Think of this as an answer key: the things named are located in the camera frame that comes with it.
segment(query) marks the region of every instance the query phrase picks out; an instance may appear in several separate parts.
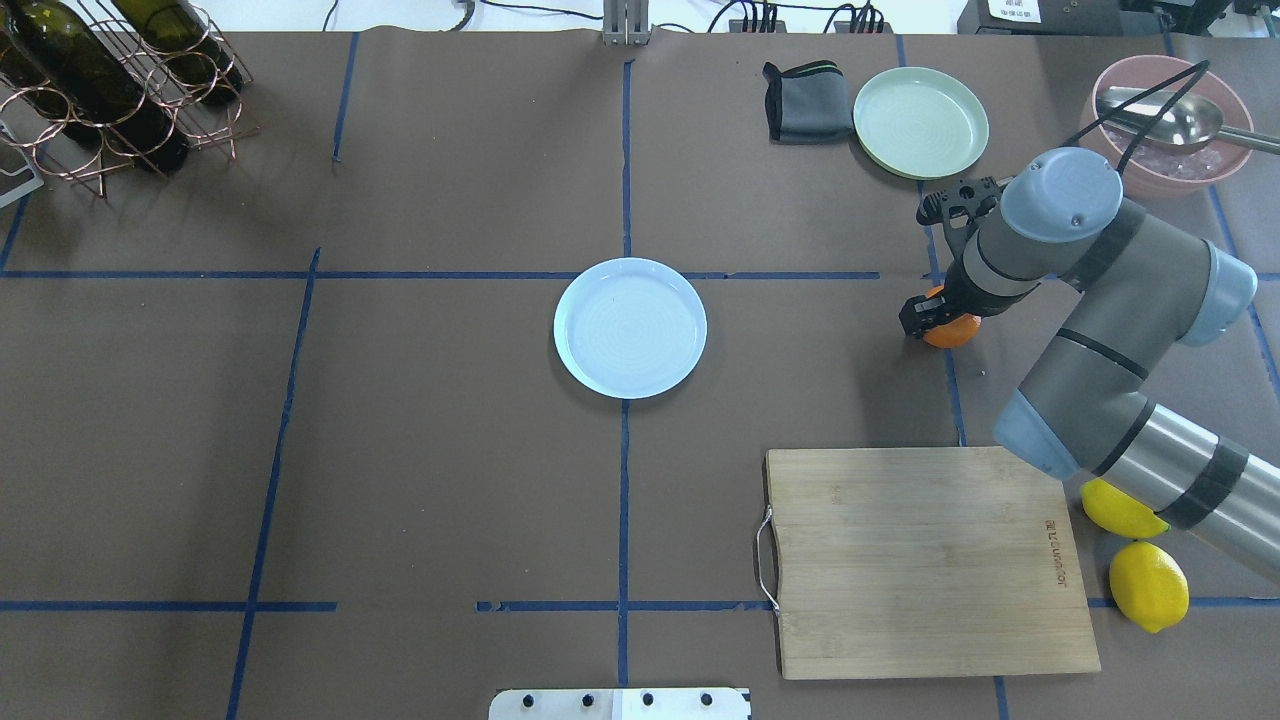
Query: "wine rack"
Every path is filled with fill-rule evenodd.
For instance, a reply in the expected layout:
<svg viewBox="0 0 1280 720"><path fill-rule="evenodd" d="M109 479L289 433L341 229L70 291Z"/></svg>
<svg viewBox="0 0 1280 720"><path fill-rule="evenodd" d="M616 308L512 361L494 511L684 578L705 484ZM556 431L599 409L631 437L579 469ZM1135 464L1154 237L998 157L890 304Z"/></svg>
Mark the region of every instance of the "wine rack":
<svg viewBox="0 0 1280 720"><path fill-rule="evenodd" d="M238 159L238 141L262 129L241 95L243 87L252 85L253 76L204 8L192 5L205 26L205 33L188 49L172 53L148 45L114 8L102 0L93 0L93 8L90 8L86 0L77 0L76 4L90 29L145 90L138 108L146 100L159 105L173 119L170 133L178 132L186 136L192 150L216 149L228 163L234 163ZM219 67L216 58L197 50L206 40L216 42L225 67ZM207 82L195 85L184 82L169 69L170 61L188 56L198 58L200 63L207 65ZM228 79L233 69L243 78L242 88L234 87ZM233 100L219 108L201 105L201 100L215 88L233 94ZM0 96L5 90L8 96L0 101L0 120L4 120L10 132L0 133L0 142L22 151L44 174L77 183L101 199L106 197L108 176L122 170L142 165L160 177L168 177L147 159L147 154L163 142L156 147L134 147L115 129L115 126L128 120L133 113L114 123L93 123L78 117L70 100L49 82L31 87L0 85ZM67 100L67 117L60 120L47 120L31 111L24 96L41 92L63 95ZM69 123L97 128L102 136L99 150L88 152L61 138L63 129Z"/></svg>

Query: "ice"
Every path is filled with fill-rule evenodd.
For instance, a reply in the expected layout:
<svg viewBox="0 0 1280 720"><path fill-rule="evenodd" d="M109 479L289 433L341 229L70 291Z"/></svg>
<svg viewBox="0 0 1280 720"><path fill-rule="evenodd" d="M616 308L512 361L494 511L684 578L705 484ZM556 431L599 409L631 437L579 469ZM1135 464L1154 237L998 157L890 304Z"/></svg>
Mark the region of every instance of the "ice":
<svg viewBox="0 0 1280 720"><path fill-rule="evenodd" d="M1103 126L1102 132L1107 135L1111 142L1115 142L1120 147L1121 152L1134 137L1132 133L1106 126ZM1130 161L1138 163L1143 168L1165 177L1199 181L1217 176L1222 168L1222 154L1212 143L1201 147L1196 152L1178 152L1176 150L1152 142L1143 142L1133 151Z"/></svg>

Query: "plate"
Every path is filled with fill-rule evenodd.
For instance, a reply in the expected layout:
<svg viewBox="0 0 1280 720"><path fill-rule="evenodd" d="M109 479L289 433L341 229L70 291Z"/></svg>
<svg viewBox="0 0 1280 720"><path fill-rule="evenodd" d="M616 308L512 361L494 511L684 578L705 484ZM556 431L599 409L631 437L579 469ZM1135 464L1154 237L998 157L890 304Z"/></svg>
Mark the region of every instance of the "plate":
<svg viewBox="0 0 1280 720"><path fill-rule="evenodd" d="M867 81L854 100L854 128L872 160L911 179L968 168L991 132L978 96L929 68L893 68Z"/></svg>
<svg viewBox="0 0 1280 720"><path fill-rule="evenodd" d="M617 258L573 279L556 306L556 350L586 387L635 400L676 387L707 345L707 311L680 273Z"/></svg>

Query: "dark green bottle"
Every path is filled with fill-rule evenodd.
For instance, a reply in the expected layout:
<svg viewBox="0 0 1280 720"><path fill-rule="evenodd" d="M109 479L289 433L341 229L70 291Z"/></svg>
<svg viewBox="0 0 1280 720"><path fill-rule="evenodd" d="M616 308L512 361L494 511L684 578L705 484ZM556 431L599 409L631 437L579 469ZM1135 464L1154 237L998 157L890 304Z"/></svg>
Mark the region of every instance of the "dark green bottle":
<svg viewBox="0 0 1280 720"><path fill-rule="evenodd" d="M9 37L82 117L115 131L146 160L173 173L187 159L191 145L173 118L146 97L142 86L88 29L74 10L55 0L0 0L9 10ZM116 141L108 133L108 145ZM128 150L122 145L120 150Z"/></svg>
<svg viewBox="0 0 1280 720"><path fill-rule="evenodd" d="M179 81L193 87L207 86L214 78L214 65L227 73L225 82L237 91L244 87L244 78L232 67L230 58L218 41L207 35L207 28L187 0L111 0L133 29L138 31L147 45L161 53L200 53L179 55L165 60L165 67ZM225 85L214 87L200 101L206 105L221 106L236 100Z"/></svg>
<svg viewBox="0 0 1280 720"><path fill-rule="evenodd" d="M4 29L8 24L9 14L0 6L0 78L14 90L44 83L49 78L13 46L9 33ZM67 118L67 100L56 92L28 92L22 99L46 120L61 122ZM82 126L76 120L63 127L63 135L90 152L97 152L102 145L102 135L96 128Z"/></svg>

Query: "yellow lemon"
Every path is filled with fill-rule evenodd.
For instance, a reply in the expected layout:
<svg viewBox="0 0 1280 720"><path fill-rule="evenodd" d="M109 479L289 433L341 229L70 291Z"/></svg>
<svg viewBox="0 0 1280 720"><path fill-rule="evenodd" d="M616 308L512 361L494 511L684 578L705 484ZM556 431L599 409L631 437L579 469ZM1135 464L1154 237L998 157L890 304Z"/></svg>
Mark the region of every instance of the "yellow lemon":
<svg viewBox="0 0 1280 720"><path fill-rule="evenodd" d="M1169 529L1169 523L1161 520L1149 507L1129 497L1102 478L1092 479L1080 486L1080 500L1084 501L1084 514L1102 527L1126 538L1142 539L1158 536Z"/></svg>
<svg viewBox="0 0 1280 720"><path fill-rule="evenodd" d="M1176 625L1187 616L1187 575L1167 552L1149 542L1132 542L1117 552L1108 580L1120 612L1148 633Z"/></svg>

